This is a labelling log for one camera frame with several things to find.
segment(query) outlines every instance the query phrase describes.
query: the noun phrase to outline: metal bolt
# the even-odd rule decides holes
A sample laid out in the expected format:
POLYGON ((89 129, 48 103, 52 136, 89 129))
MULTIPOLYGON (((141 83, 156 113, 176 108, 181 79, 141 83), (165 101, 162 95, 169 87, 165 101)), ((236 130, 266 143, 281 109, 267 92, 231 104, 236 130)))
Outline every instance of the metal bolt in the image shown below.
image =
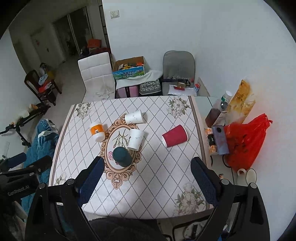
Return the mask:
POLYGON ((68 185, 72 185, 72 184, 74 183, 74 181, 75 181, 75 179, 71 178, 71 179, 68 179, 68 180, 66 181, 66 183, 67 183, 68 185))
POLYGON ((40 189, 45 188, 45 183, 40 183, 38 187, 39 187, 40 189))
POLYGON ((254 189, 257 188, 257 185, 255 183, 251 183, 250 186, 251 188, 254 188, 254 189))
POLYGON ((227 179, 222 179, 221 182, 224 184, 224 185, 228 185, 229 184, 229 181, 227 179))

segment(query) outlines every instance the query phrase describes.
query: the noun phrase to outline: red plastic bag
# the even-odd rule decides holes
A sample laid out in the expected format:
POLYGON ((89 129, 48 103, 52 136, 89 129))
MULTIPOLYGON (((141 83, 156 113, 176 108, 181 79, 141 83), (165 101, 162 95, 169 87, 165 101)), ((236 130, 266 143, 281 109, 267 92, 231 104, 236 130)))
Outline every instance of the red plastic bag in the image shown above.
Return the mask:
POLYGON ((235 171, 248 170, 255 161, 272 120, 266 114, 257 116, 248 124, 231 123, 224 127, 229 154, 227 163, 235 171))

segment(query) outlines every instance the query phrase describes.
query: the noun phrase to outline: cup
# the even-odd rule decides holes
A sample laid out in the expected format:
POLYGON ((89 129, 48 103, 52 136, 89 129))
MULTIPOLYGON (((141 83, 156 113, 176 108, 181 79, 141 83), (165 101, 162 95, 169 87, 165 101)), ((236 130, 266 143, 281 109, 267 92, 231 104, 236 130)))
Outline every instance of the cup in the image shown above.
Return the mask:
POLYGON ((102 142, 105 140, 105 131, 102 122, 99 120, 91 123, 89 130, 92 134, 92 138, 94 138, 96 142, 102 142))
POLYGON ((126 123, 129 124, 137 124, 137 123, 143 123, 143 116, 141 110, 137 110, 135 112, 126 114, 124 119, 126 120, 126 123))
POLYGON ((161 140, 165 147, 171 147, 188 141, 188 135, 185 128, 181 125, 178 125, 164 133, 161 136, 161 140))
POLYGON ((138 151, 144 137, 144 132, 138 129, 130 129, 128 149, 138 151))
POLYGON ((256 183, 257 174, 254 169, 245 170, 240 168, 237 170, 237 185, 248 186, 250 183, 256 183))
POLYGON ((133 162, 128 150, 121 146, 113 150, 112 157, 114 161, 122 167, 128 167, 133 162))

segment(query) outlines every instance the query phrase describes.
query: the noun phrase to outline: orange label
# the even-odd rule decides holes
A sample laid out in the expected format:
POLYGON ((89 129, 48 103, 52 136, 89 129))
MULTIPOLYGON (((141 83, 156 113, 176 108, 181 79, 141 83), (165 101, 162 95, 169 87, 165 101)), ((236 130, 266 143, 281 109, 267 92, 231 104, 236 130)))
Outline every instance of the orange label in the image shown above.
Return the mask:
POLYGON ((103 126, 102 125, 96 125, 96 126, 93 126, 91 128, 91 134, 94 135, 96 133, 99 133, 99 132, 104 132, 104 129, 103 129, 103 126))

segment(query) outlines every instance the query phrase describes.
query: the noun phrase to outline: white chair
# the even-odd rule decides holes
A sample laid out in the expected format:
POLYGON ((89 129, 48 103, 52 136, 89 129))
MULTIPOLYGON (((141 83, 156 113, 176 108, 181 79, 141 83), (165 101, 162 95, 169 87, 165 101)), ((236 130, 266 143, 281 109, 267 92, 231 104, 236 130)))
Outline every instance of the white chair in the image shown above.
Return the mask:
POLYGON ((115 80, 109 53, 100 53, 80 59, 78 66, 86 88, 82 102, 115 98, 115 80))

